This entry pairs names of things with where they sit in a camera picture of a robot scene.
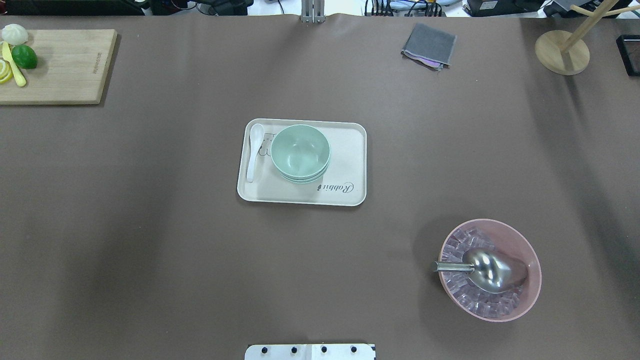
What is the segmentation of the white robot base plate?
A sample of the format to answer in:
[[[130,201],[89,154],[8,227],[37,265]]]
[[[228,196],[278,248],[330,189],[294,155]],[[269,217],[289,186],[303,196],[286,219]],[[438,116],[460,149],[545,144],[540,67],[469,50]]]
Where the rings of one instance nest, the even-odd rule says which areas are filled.
[[[298,344],[252,344],[245,360],[376,360],[374,344],[329,342]]]

